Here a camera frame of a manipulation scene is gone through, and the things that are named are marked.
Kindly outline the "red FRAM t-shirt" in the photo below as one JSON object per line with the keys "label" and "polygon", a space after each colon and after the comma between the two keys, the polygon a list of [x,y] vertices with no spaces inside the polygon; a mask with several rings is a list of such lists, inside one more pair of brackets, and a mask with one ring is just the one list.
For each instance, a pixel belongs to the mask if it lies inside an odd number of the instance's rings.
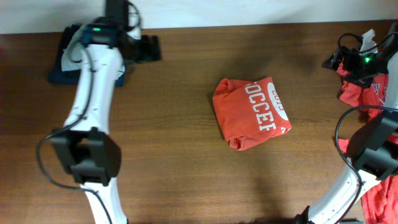
{"label": "red FRAM t-shirt", "polygon": [[217,85],[212,102],[224,139],[237,151],[292,129],[271,77],[255,82],[224,78]]}

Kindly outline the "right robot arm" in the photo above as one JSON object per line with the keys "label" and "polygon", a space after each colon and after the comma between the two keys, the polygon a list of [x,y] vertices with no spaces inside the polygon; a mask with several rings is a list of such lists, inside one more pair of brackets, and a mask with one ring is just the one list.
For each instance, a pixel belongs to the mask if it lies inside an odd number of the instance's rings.
{"label": "right robot arm", "polygon": [[339,45],[322,66],[330,70],[342,66],[349,73],[345,81],[361,88],[370,88],[376,76],[386,74],[388,90],[384,104],[377,107],[380,114],[355,132],[346,152],[338,152],[345,162],[341,175],[317,203],[296,215],[293,223],[342,223],[362,195],[397,175],[397,144],[389,140],[397,134],[397,23],[380,43],[373,37],[373,30],[355,35],[359,49]]}

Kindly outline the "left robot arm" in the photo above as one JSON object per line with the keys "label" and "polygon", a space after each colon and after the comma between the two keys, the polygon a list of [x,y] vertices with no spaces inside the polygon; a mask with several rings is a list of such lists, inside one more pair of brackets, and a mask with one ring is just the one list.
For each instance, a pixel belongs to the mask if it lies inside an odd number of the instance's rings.
{"label": "left robot arm", "polygon": [[107,0],[104,14],[67,27],[48,81],[76,85],[64,125],[48,136],[73,190],[84,192],[96,223],[127,223],[117,176],[121,148],[110,138],[109,114],[114,89],[124,85],[126,69],[159,61],[159,38],[141,32],[138,8],[128,0]]}

